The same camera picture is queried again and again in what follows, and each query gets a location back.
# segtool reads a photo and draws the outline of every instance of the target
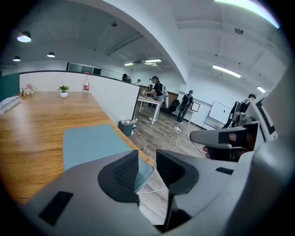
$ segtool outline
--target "white pot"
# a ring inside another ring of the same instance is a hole
[[[68,96],[68,92],[60,93],[61,98],[66,98]]]

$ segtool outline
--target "trash bin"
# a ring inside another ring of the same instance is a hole
[[[121,121],[119,121],[118,128],[123,132],[123,134],[129,136],[132,133],[133,124],[124,125]]]

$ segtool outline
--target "teal wall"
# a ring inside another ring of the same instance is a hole
[[[0,77],[0,101],[19,94],[19,74]]]

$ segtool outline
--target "wooden table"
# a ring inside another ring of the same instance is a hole
[[[40,92],[0,116],[0,176],[8,193],[25,203],[63,171],[65,129],[109,124],[131,149],[138,149],[110,120],[91,94]],[[139,156],[153,162],[141,151]]]
[[[143,96],[138,96],[138,101],[141,101],[140,103],[140,108],[139,108],[139,111],[142,109],[142,102],[147,102],[147,103],[152,103],[152,104],[156,104],[156,109],[155,109],[155,112],[153,113],[153,120],[152,120],[152,124],[155,122],[155,118],[156,118],[156,114],[157,114],[157,111],[160,109],[160,102],[159,101],[156,101],[154,99],[149,99],[149,98],[146,98],[146,97],[143,97]]]

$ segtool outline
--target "light blue mat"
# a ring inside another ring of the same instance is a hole
[[[131,148],[108,124],[67,129],[64,133],[64,170],[73,166],[104,158]],[[135,180],[135,192],[146,185],[154,168],[138,157],[139,171]]]

